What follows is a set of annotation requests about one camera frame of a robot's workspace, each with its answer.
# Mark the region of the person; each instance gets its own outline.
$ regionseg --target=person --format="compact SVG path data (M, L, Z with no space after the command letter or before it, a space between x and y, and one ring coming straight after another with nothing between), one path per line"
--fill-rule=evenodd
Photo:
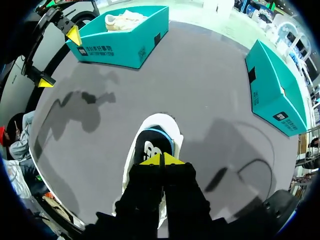
M5 130L5 126L0 127L0 144L9 147L9 152L14 160L21 161L31 158L29 152L29 131L33 121L35 111L31 111L22 117L22 132L16 129L15 139L11 139Z
M49 192L45 183L40 179L40 175L29 152L29 131L34 115L35 111L23 115L22 132L20 133L17 128L13 141L6 132L5 127L0 127L0 144L3 147L9 147L9 152L14 159L4 159L3 163L13 188L23 199L29 198L30 193L32 195L43 195Z

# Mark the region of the person's leg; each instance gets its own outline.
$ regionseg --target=person's leg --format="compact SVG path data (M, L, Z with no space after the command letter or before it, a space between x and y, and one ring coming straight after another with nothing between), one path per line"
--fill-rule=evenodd
M37 179L39 173L31 158L20 161L19 165L23 174L23 178L32 195L44 195L45 193L49 192L45 183Z
M34 116L35 116L35 111L31 111L31 112L23 115L23 117L22 117L22 130L25 130L27 125L32 123Z

